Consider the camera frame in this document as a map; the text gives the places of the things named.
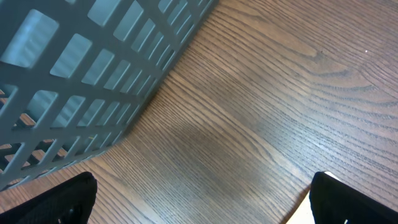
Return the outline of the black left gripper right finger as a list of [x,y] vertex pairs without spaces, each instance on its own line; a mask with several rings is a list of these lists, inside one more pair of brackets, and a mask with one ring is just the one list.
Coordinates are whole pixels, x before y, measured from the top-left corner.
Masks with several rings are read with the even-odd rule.
[[309,192],[315,224],[397,224],[397,212],[325,172],[316,172]]

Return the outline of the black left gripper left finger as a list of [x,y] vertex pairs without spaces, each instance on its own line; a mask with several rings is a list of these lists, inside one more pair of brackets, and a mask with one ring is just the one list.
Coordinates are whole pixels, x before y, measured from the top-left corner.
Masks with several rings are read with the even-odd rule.
[[1,223],[87,223],[95,204],[97,180],[83,172],[4,212]]

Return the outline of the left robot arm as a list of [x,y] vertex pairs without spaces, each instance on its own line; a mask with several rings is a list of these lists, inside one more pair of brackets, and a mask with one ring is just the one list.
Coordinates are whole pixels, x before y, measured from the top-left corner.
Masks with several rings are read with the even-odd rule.
[[[87,223],[97,181],[89,172],[4,212],[1,223]],[[397,212],[342,183],[331,172],[317,172],[289,223],[397,223]]]

